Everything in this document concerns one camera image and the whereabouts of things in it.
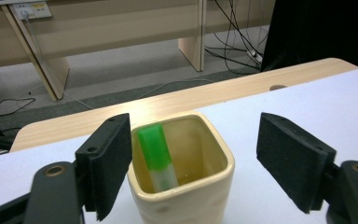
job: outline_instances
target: green object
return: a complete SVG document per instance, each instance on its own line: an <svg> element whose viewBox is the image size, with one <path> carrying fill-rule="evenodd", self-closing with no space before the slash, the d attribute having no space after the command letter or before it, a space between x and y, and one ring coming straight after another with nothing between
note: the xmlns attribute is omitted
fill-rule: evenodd
<svg viewBox="0 0 358 224"><path fill-rule="evenodd" d="M172 163L161 124L140 129L138 138L149 170L160 171Z"/></svg>

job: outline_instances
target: glue stick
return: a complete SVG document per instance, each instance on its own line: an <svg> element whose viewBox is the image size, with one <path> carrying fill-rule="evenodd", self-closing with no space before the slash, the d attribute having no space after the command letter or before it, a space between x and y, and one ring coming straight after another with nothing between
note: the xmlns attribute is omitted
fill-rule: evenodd
<svg viewBox="0 0 358 224"><path fill-rule="evenodd" d="M177 187L178 181L161 124L142 128L138 131L138 138L155 192Z"/></svg>

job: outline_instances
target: plastic container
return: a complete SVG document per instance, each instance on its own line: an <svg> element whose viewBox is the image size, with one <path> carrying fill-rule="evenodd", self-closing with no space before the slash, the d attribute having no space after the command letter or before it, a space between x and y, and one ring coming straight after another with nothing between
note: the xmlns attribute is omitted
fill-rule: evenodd
<svg viewBox="0 0 358 224"><path fill-rule="evenodd" d="M138 130L160 123L179 186L155 192ZM221 223L234 173L234 157L201 113L187 112L132 128L131 192L144 223Z"/></svg>

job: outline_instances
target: power outlet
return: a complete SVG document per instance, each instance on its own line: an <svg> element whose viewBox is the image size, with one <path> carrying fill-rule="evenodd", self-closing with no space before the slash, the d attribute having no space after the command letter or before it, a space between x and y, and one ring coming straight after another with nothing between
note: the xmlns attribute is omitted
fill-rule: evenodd
<svg viewBox="0 0 358 224"><path fill-rule="evenodd" d="M21 20L51 17L46 2L18 3L13 4L14 10Z"/></svg>
<svg viewBox="0 0 358 224"><path fill-rule="evenodd" d="M21 20L25 20L27 14L28 14L28 19L36 18L34 11L31 8L31 4L29 3L13 4L13 7Z"/></svg>

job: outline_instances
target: white tabletop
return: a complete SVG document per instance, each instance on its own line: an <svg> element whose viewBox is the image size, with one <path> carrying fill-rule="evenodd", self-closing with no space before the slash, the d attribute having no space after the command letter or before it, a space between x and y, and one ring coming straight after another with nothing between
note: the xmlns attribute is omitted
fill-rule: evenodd
<svg viewBox="0 0 358 224"><path fill-rule="evenodd" d="M337 151L336 164L358 160L358 70L198 109L232 150L236 168L223 223L325 223L322 211L303 214L256 159L261 112L290 119ZM0 156L0 204L29 191L34 173L73 161L87 136ZM86 223L95 223L86 214ZM142 223L129 183L102 223Z"/></svg>

